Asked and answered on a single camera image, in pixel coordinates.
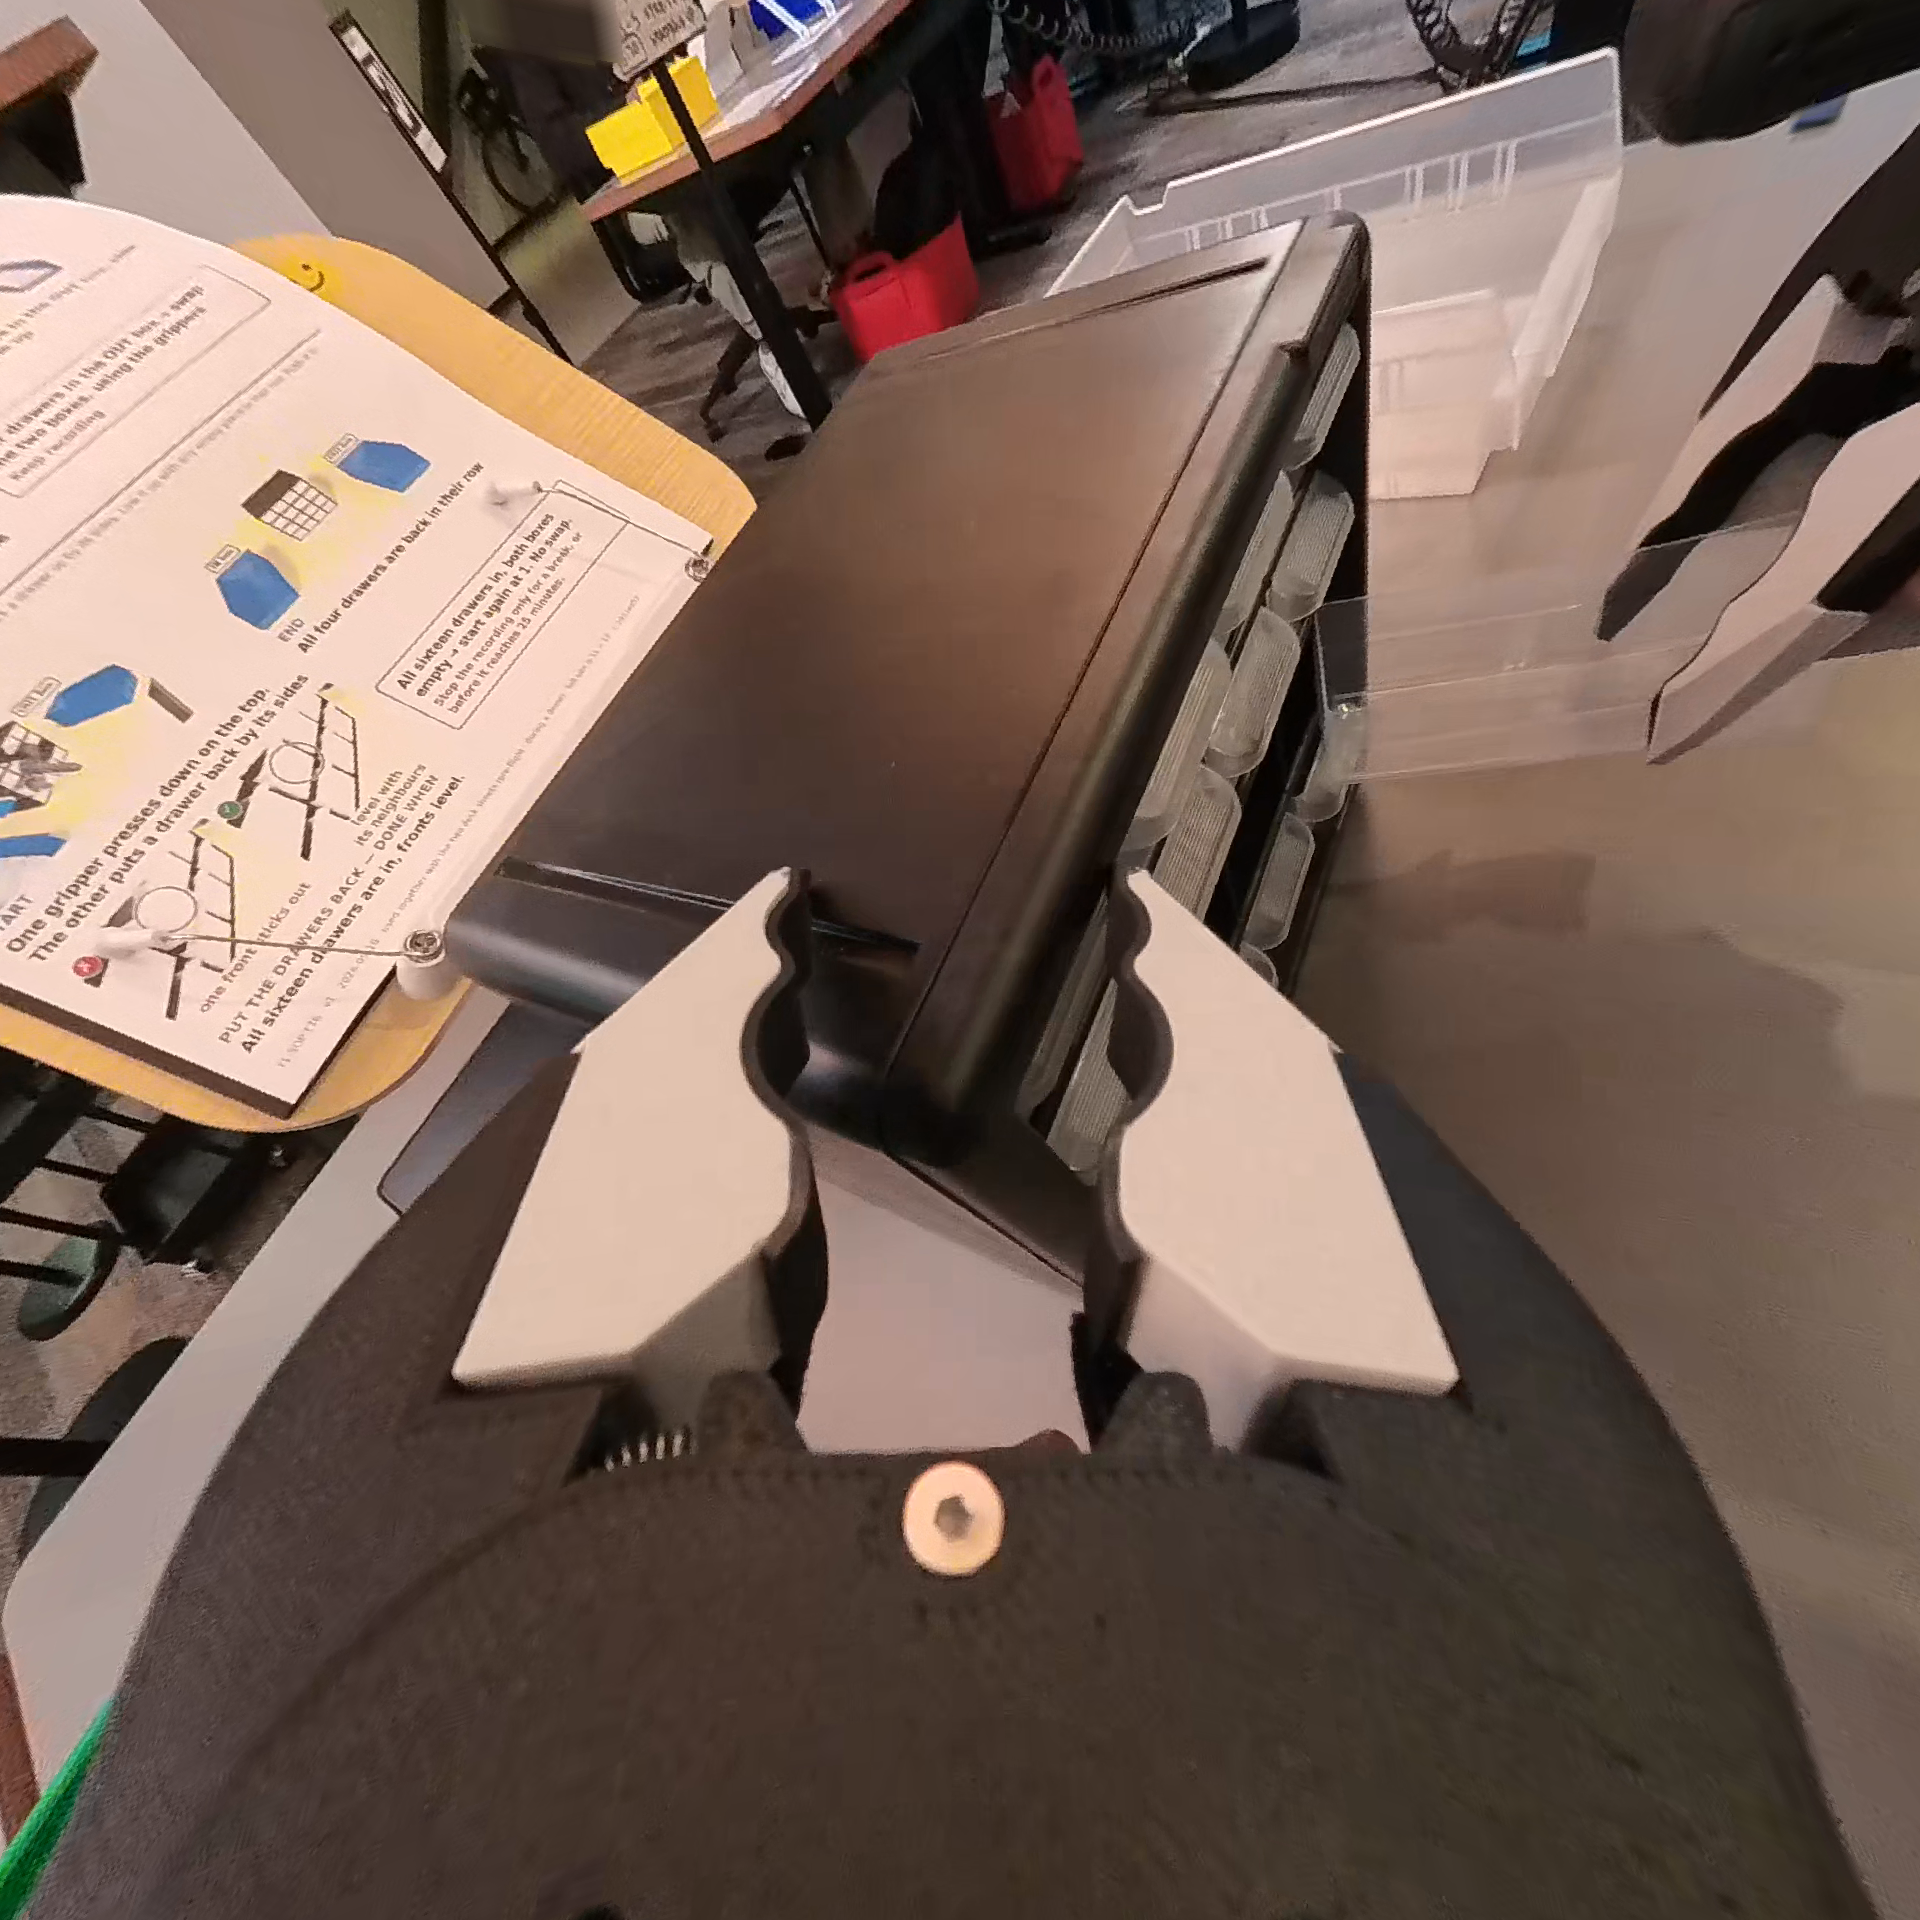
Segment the large clear plastic bin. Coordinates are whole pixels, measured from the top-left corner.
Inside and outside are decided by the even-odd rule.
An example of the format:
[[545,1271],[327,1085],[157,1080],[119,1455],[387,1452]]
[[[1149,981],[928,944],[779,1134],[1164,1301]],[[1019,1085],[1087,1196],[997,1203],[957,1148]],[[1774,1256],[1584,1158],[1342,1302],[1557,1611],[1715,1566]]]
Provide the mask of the large clear plastic bin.
[[1617,54],[1600,48],[1119,199],[1048,290],[1358,218],[1374,251],[1371,499],[1468,496],[1561,364],[1620,173]]

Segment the light wooden board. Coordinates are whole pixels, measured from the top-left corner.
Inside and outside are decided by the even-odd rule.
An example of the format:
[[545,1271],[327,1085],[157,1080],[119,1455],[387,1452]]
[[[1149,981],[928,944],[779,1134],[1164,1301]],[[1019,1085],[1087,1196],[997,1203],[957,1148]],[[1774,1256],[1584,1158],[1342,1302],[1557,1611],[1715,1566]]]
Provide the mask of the light wooden board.
[[[755,515],[747,485],[708,447],[393,253],[317,234],[247,237],[228,253],[369,325],[541,440],[702,525],[715,550],[725,550]],[[86,1040],[12,1005],[1,1012],[1,1046],[166,1117],[219,1131],[295,1135],[375,1106],[431,1053],[448,1050],[449,1028],[461,1034],[495,1005],[499,996],[463,979],[435,999],[384,990],[289,1117],[254,1110],[142,1063],[113,1043]]]

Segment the brown wooden table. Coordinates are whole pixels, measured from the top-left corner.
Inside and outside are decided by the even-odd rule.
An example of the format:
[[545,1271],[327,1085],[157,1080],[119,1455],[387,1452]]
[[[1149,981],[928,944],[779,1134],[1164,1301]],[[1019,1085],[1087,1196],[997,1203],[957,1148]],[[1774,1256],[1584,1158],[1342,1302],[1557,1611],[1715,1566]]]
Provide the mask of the brown wooden table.
[[759,218],[741,207],[751,204],[757,180],[777,180],[775,202],[791,199],[803,158],[845,140],[879,96],[903,83],[915,10],[909,2],[836,5],[766,77],[719,90],[717,115],[704,127],[691,123],[679,84],[668,79],[662,103],[679,131],[677,144],[582,204],[589,224],[648,210],[693,220],[704,231],[751,312],[757,348],[768,350],[779,370],[775,392],[792,400],[805,429],[828,418],[832,400],[760,261]]

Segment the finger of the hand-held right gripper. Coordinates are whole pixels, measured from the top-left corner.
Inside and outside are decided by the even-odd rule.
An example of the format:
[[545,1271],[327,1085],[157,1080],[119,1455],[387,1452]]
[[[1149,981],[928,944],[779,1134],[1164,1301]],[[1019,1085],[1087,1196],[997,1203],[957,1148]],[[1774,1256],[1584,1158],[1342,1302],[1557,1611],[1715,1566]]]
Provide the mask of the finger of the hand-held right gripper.
[[1647,760],[1702,744],[1851,643],[1916,574],[1917,411],[1847,438],[1779,558],[1719,612],[1649,714]]
[[1840,544],[1813,591],[1847,574],[1887,512],[1887,288],[1816,274],[1767,312],[1702,407],[1633,546],[1600,596],[1596,637],[1656,624],[1654,607],[1725,606],[1798,534],[1838,515]]

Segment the clear acrylic sheet holder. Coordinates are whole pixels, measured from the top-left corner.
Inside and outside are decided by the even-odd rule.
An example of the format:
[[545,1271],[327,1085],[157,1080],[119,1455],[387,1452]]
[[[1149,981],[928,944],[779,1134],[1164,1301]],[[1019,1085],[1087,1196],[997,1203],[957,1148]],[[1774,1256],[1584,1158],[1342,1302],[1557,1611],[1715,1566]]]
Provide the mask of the clear acrylic sheet holder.
[[469,471],[369,576],[292,620],[269,691],[156,798],[61,923],[86,995],[211,1020],[239,981],[449,992],[449,908],[685,603],[712,538],[557,478]]

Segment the black drawer cabinet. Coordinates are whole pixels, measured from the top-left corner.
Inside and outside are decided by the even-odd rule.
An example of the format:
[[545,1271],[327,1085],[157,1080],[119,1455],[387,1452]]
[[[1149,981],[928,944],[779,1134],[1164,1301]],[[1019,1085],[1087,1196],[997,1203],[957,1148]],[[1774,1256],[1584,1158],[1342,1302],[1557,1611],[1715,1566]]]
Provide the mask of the black drawer cabinet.
[[589,1023],[809,878],[799,1110],[1068,1282],[1094,1180],[1016,1093],[1209,644],[1312,364],[1366,583],[1369,231],[1312,215],[879,354],[448,919]]

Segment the bank of small clear drawers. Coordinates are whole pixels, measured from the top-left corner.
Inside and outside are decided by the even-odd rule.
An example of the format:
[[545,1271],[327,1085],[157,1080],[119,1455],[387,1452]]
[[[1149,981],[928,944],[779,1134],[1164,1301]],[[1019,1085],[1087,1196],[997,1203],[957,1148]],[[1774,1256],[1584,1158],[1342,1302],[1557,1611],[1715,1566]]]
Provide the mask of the bank of small clear drawers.
[[[1343,320],[1312,364],[1280,478],[1119,852],[1123,869],[1145,869],[1271,987],[1316,859],[1301,770],[1316,748],[1308,653],[1312,620],[1360,525],[1353,478],[1327,469],[1326,446],[1360,370],[1361,341]],[[1014,1110],[1083,1184],[1125,1104],[1109,1053],[1113,1007],[1105,906],[1097,903],[1014,1096]]]

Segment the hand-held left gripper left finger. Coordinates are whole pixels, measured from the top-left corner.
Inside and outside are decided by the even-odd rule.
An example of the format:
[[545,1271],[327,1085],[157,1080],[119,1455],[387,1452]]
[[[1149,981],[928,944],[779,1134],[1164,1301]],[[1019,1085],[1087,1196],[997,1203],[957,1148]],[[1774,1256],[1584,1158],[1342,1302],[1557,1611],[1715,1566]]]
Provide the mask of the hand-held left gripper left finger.
[[791,1101],[809,960],[809,876],[771,870],[574,1050],[457,1386],[805,1386],[825,1314]]

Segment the white printed instruction sheet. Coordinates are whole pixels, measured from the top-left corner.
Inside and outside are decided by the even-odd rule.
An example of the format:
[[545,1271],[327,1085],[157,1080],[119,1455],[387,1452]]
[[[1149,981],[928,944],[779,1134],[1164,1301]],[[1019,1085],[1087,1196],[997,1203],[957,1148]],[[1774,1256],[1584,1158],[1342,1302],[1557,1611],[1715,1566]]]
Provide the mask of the white printed instruction sheet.
[[4,1004],[288,1117],[715,538],[227,247],[4,196]]

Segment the red plastic canister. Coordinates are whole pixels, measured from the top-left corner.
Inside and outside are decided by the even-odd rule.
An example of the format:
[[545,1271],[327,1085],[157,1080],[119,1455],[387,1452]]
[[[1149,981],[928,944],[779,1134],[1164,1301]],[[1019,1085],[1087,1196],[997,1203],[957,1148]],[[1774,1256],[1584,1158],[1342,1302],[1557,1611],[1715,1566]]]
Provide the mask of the red plastic canister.
[[860,366],[968,322],[980,288],[964,220],[956,215],[905,256],[873,251],[855,259],[832,276],[828,298]]
[[1071,86],[1054,54],[982,100],[998,179],[1014,213],[1062,206],[1086,164]]

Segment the brown wooden shelf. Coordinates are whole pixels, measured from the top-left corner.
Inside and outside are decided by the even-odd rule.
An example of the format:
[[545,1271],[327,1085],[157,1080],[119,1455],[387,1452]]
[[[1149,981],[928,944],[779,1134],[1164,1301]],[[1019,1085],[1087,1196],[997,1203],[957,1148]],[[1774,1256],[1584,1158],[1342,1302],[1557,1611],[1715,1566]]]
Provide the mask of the brown wooden shelf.
[[43,100],[68,104],[95,67],[95,43],[71,15],[56,15],[1,48],[1,115]]

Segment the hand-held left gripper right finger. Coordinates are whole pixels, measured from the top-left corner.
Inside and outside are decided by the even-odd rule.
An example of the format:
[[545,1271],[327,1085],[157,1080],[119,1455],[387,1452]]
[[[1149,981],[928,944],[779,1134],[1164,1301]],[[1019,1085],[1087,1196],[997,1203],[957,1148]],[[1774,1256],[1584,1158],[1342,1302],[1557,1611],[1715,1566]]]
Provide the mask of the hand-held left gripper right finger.
[[1241,1448],[1296,1386],[1441,1399],[1459,1364],[1337,1046],[1148,870],[1116,878],[1078,1386],[1184,1376]]

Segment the yellow box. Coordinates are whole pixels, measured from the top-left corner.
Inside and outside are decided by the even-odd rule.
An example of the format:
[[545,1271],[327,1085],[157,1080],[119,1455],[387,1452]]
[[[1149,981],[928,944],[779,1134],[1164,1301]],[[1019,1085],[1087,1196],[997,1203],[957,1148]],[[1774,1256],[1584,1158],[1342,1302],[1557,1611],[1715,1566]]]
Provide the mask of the yellow box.
[[[668,68],[693,125],[704,131],[717,116],[717,100],[704,62],[684,54]],[[681,125],[665,103],[655,77],[644,77],[638,92],[612,112],[592,120],[584,138],[598,164],[612,179],[644,173],[685,150]]]

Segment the person's right forearm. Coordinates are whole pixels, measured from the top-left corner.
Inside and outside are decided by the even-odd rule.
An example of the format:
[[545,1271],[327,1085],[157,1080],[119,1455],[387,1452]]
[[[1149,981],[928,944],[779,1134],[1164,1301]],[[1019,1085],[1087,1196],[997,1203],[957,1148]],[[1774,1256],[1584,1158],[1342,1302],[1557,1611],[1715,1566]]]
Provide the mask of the person's right forearm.
[[1916,2],[1637,2],[1622,108],[1671,146],[1749,138],[1917,67]]

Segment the clear plastic drawer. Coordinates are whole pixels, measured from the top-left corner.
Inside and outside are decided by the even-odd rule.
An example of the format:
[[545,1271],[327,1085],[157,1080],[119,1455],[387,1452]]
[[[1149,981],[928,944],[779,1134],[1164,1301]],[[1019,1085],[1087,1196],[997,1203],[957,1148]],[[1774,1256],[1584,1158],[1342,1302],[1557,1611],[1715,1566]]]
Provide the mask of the clear plastic drawer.
[[1312,620],[1337,784],[1647,748],[1665,687],[1784,550],[1784,517],[1622,564],[1531,566],[1324,603]]

